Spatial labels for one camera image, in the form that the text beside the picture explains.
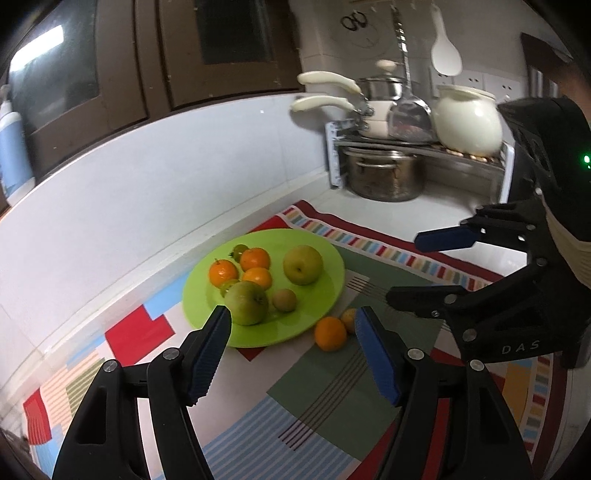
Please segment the yellowish lemon fruit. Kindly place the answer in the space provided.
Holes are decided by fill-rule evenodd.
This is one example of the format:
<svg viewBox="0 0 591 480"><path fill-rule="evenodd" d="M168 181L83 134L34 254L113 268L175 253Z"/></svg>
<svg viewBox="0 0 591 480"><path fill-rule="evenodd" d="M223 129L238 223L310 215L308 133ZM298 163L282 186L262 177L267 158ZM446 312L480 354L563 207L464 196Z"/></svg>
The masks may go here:
<svg viewBox="0 0 591 480"><path fill-rule="evenodd" d="M344 324L346 330L349 333L354 334L356 332L356 308L346 309L344 312L342 312L339 320L342 322L342 324Z"/></svg>

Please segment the yellow green pear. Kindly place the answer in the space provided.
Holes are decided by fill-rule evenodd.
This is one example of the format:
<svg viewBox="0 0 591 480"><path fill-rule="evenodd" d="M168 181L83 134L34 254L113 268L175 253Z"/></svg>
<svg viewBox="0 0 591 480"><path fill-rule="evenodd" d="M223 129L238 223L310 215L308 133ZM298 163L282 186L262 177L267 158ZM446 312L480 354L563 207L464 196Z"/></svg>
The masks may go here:
<svg viewBox="0 0 591 480"><path fill-rule="evenodd" d="M309 245L295 246L283 257L283 273L295 285L307 286L315 283L322 270L322 255Z"/></svg>

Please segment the small brown kiwi fruit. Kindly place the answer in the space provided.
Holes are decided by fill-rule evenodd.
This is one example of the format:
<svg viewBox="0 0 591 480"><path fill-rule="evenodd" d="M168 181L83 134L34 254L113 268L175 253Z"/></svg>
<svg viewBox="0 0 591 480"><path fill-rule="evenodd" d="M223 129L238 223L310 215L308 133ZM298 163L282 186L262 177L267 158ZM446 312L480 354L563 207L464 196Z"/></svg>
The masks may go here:
<svg viewBox="0 0 591 480"><path fill-rule="evenodd" d="M273 293L271 303L277 311L290 313L297 308L297 295L290 289L278 289Z"/></svg>

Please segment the large green apple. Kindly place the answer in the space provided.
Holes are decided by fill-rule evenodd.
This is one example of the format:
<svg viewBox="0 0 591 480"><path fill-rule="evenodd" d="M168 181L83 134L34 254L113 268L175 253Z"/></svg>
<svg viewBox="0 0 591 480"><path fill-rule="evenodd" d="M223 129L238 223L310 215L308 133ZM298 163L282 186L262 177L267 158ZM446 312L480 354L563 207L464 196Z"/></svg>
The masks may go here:
<svg viewBox="0 0 591 480"><path fill-rule="evenodd" d="M249 281L240 281L231 286L225 294L224 304L228 307L231 321L240 326L263 322L269 312L266 291Z"/></svg>

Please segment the orange tangerine with stem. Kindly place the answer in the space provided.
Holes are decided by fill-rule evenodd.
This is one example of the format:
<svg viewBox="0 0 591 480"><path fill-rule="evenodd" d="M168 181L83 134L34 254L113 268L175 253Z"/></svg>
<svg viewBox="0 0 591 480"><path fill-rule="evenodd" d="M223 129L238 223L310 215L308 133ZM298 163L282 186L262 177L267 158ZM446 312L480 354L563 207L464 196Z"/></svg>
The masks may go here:
<svg viewBox="0 0 591 480"><path fill-rule="evenodd" d="M208 269L208 280L216 288L230 280L238 280L239 272L235 263L225 259L215 259Z"/></svg>

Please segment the small green round fruit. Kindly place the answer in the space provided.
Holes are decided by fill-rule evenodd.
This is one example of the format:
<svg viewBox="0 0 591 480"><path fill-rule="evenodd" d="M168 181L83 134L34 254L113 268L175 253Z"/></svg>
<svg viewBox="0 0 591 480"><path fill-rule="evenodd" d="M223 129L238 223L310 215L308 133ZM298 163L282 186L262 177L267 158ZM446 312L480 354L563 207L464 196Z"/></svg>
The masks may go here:
<svg viewBox="0 0 591 480"><path fill-rule="evenodd" d="M221 294L221 297L224 298L226 294L228 294L230 288L235 286L238 282L239 280L235 278L224 281L221 286L219 286L219 293Z"/></svg>

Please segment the white ceramic pot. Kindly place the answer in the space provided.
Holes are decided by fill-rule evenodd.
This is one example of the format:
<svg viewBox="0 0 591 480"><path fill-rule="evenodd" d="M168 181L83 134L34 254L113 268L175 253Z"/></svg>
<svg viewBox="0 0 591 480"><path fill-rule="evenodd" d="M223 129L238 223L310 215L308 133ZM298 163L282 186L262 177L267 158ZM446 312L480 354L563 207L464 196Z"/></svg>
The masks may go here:
<svg viewBox="0 0 591 480"><path fill-rule="evenodd" d="M455 85L440 85L438 92L432 120L441 143L470 155L495 155L503 143L496 97L484 90Z"/></svg>

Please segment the colourful patchwork mat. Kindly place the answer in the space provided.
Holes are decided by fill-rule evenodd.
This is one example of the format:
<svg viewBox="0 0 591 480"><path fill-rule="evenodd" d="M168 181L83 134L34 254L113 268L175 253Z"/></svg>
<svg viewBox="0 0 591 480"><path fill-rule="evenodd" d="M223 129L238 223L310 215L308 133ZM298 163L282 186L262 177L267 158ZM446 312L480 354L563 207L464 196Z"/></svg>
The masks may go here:
<svg viewBox="0 0 591 480"><path fill-rule="evenodd" d="M384 303L394 284L459 284L478 290L498 274L445 255L420 255L407 242L298 201L263 223L307 230L332 242L346 268L334 314L369 305L399 326L405 341L438 362L458 364L452 335L431 320L394 316ZM51 475L63 437L103 362L151 360L190 331L180 276L126 308L76 349L23 404L35 464ZM355 339L334 353L303 334L266 348L230 348L207 396L190 412L218 479L370 479L394 433L397 411L377 390Z"/></svg>

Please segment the steel stock pot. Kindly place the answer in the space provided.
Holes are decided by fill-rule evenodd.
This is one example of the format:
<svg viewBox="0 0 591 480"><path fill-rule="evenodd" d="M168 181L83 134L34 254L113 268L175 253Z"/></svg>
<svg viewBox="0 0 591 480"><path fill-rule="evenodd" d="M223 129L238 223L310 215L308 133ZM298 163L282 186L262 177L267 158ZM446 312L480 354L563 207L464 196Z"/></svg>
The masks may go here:
<svg viewBox="0 0 591 480"><path fill-rule="evenodd" d="M346 183L363 198L404 202L419 197L426 185L425 158L398 150L342 148Z"/></svg>

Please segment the steel skimmer ladle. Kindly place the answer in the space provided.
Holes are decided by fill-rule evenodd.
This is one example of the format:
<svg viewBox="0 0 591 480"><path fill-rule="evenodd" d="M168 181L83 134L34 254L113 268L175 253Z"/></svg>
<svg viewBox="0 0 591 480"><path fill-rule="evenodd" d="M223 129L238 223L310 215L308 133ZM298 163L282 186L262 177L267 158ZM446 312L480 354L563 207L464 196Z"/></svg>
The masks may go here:
<svg viewBox="0 0 591 480"><path fill-rule="evenodd" d="M409 51L402 16L394 2L391 17L404 67L401 97L394 102L389 114L389 135L393 140L411 144L433 144L438 138L431 119L431 108L413 92Z"/></svg>

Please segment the wooden cutting board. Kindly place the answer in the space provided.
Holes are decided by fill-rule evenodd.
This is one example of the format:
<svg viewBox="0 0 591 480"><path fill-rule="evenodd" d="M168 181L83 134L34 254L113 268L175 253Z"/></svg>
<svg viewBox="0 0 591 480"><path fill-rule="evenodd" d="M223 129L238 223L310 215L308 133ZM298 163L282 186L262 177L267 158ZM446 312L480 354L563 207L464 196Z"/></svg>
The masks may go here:
<svg viewBox="0 0 591 480"><path fill-rule="evenodd" d="M567 54L545 41L522 32L521 45L528 70L532 97L575 99L577 67Z"/></svg>

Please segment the green plate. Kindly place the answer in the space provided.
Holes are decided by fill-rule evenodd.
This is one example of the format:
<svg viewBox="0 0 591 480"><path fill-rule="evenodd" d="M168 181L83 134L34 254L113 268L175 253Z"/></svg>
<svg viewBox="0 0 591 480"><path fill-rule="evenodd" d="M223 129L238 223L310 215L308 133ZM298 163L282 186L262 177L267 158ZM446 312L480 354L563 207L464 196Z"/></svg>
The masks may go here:
<svg viewBox="0 0 591 480"><path fill-rule="evenodd" d="M341 254L314 234L270 229L214 248L189 273L182 309L195 329L218 306L231 313L228 346L258 348L297 337L329 314L346 283Z"/></svg>

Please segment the white rice paddle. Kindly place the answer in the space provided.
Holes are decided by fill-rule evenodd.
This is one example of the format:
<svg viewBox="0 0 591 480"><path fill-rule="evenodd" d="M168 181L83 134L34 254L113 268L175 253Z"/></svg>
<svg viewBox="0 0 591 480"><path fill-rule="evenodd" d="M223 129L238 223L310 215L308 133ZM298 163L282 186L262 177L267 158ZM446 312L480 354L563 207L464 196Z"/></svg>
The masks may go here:
<svg viewBox="0 0 591 480"><path fill-rule="evenodd" d="M461 55L447 35L441 9L435 2L431 3L430 11L436 35L431 49L433 67L442 75L456 77L463 71Z"/></svg>

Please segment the black scissors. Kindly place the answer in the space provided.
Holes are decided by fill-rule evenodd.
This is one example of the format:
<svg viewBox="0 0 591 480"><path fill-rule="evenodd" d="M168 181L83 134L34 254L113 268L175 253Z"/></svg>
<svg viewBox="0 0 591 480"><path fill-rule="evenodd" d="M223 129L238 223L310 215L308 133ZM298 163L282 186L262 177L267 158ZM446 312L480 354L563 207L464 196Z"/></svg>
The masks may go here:
<svg viewBox="0 0 591 480"><path fill-rule="evenodd" d="M369 25L366 14L356 10L353 10L349 15L342 16L342 18L339 19L339 22L346 30L353 32L365 29L367 25Z"/></svg>

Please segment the blue white soap bottle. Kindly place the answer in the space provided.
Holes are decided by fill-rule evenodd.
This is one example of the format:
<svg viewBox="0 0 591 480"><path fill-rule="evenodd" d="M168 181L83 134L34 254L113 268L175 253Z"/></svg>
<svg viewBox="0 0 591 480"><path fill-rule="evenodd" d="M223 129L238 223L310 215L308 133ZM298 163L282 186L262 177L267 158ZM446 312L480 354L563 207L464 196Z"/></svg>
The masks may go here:
<svg viewBox="0 0 591 480"><path fill-rule="evenodd" d="M1 86L1 187L10 207L18 204L36 184L29 160L23 119L13 110L10 86Z"/></svg>

